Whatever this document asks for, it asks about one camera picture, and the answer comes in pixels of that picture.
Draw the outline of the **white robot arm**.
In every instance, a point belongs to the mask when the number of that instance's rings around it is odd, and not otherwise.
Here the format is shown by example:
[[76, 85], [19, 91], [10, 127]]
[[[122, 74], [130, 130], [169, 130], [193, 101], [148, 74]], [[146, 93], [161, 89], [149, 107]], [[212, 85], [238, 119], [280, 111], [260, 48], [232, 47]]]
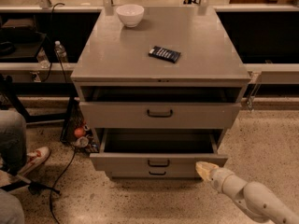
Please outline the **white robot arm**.
[[211, 162], [198, 161], [195, 170], [213, 189], [229, 197], [253, 221], [299, 224], [299, 216], [265, 185], [248, 182], [231, 170]]

